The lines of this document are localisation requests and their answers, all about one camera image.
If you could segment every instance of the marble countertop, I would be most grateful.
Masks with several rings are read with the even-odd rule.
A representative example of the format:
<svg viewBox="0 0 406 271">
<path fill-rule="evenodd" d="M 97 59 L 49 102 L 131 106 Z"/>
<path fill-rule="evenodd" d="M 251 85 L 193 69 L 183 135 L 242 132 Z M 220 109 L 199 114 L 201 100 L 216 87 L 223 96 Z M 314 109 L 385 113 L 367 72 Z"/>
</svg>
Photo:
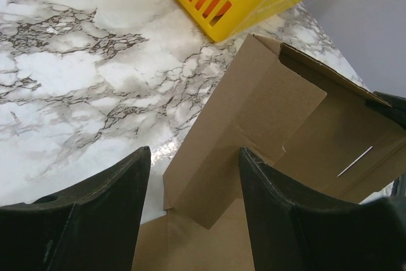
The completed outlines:
<svg viewBox="0 0 406 271">
<path fill-rule="evenodd" d="M 303 5 L 249 32 L 363 86 Z M 247 33 L 211 43 L 174 0 L 0 0 L 0 205 L 32 202 L 152 149 L 162 174 Z"/>
</svg>

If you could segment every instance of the cardboard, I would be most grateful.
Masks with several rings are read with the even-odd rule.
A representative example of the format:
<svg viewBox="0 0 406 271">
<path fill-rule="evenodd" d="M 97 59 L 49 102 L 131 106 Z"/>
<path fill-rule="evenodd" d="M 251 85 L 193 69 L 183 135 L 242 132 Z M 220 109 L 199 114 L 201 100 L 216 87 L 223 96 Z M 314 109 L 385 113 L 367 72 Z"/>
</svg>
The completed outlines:
<svg viewBox="0 0 406 271">
<path fill-rule="evenodd" d="M 254 271 L 242 199 L 206 230 L 175 210 L 140 227 L 133 271 Z"/>
<path fill-rule="evenodd" d="M 241 196 L 246 146 L 320 192 L 360 202 L 404 172 L 406 132 L 386 104 L 326 65 L 248 36 L 164 174 L 165 208 L 211 228 Z"/>
</svg>

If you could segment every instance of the folded cardboard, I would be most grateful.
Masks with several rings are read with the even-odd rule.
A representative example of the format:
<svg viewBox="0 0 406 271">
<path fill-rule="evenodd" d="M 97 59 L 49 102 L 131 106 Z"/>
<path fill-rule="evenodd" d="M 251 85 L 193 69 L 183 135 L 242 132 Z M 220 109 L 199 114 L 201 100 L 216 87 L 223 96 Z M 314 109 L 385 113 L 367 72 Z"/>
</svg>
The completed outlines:
<svg viewBox="0 0 406 271">
<path fill-rule="evenodd" d="M 164 174 L 166 209 L 211 228 L 241 196 L 249 147 L 325 194 L 360 202 L 405 170 L 406 132 L 379 97 L 292 46 L 248 36 Z"/>
<path fill-rule="evenodd" d="M 133 271 L 254 271 L 242 199 L 206 230 L 176 210 L 140 227 Z"/>
</svg>

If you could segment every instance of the gray marble vein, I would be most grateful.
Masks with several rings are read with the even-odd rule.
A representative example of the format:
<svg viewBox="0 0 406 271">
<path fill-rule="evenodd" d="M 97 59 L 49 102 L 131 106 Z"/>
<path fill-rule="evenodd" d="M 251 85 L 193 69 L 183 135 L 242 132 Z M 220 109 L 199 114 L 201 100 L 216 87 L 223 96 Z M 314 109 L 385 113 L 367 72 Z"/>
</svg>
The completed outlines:
<svg viewBox="0 0 406 271">
<path fill-rule="evenodd" d="M 0 0 L 0 205 L 149 145 L 143 221 L 161 215 L 162 174 L 248 32 L 363 86 L 302 4 L 213 44 L 174 0 Z"/>
</svg>

